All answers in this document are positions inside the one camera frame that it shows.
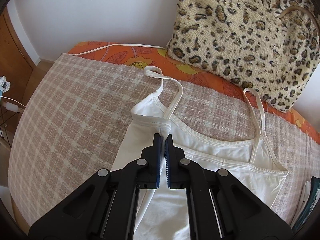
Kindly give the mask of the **orange floral bed sheet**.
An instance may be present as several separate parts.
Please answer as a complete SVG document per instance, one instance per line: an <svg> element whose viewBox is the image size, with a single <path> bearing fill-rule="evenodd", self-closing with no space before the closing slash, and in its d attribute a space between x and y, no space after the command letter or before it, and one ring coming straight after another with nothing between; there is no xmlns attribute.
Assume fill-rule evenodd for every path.
<svg viewBox="0 0 320 240"><path fill-rule="evenodd" d="M144 69L147 66L156 66L167 76L210 88L218 92L224 99L233 98L235 103L248 109L243 92L239 87L205 70L171 59L167 50L162 47L141 44L80 42L68 53L86 59L123 64L139 69Z"/></svg>

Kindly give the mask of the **pink plaid bed blanket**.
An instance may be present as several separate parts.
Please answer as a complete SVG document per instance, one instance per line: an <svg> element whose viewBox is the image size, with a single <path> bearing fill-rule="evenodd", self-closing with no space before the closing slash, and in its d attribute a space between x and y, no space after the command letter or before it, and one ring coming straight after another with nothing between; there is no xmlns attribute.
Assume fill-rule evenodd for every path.
<svg viewBox="0 0 320 240"><path fill-rule="evenodd" d="M319 143L251 103L135 67L63 54L30 98L15 133L9 189L33 224L101 168L138 158L168 129L187 158L225 168L286 222L319 176Z"/></svg>

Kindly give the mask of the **wooden door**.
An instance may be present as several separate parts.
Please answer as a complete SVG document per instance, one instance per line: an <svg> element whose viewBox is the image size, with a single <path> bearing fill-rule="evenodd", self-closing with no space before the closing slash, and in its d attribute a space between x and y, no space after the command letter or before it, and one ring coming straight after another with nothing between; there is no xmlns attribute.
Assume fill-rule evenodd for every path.
<svg viewBox="0 0 320 240"><path fill-rule="evenodd" d="M4 95L22 103L34 68L35 64L22 46L5 8L1 13L1 76L5 76L11 86Z"/></svg>

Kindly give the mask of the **dark teal folded garment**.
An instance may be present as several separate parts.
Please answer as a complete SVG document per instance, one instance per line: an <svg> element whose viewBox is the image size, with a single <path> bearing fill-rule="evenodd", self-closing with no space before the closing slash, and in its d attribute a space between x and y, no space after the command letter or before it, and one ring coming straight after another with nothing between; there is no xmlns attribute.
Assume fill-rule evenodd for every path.
<svg viewBox="0 0 320 240"><path fill-rule="evenodd" d="M300 195L296 213L290 224L291 229L296 233L314 210L319 201L319 178L312 176L310 181L306 181Z"/></svg>

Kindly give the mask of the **leopard print pillow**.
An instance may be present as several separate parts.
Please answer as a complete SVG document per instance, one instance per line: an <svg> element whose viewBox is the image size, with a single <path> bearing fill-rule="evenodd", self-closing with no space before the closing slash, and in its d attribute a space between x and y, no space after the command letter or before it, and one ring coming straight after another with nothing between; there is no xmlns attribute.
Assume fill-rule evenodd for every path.
<svg viewBox="0 0 320 240"><path fill-rule="evenodd" d="M319 64L311 0L178 0L169 56L287 112Z"/></svg>

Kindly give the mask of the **white camisole top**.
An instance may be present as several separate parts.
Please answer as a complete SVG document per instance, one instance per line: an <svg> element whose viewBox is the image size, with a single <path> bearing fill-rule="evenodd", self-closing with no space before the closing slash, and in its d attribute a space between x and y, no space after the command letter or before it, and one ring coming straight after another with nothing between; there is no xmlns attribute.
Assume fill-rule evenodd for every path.
<svg viewBox="0 0 320 240"><path fill-rule="evenodd" d="M272 210L287 170L253 118L251 140L226 142L191 129L161 103L163 86L132 107L113 170L120 172L106 239L290 239Z"/></svg>

